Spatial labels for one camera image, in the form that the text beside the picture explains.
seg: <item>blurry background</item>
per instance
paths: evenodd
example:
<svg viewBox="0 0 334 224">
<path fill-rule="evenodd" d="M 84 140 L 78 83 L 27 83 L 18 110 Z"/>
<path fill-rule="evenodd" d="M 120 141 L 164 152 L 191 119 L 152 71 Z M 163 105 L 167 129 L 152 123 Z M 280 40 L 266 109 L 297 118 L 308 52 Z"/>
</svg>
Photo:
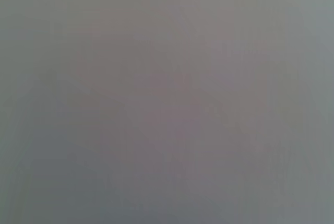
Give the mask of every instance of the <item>blurry background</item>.
<svg viewBox="0 0 334 224">
<path fill-rule="evenodd" d="M 331 0 L 0 0 L 3 223 L 332 223 Z"/>
</svg>

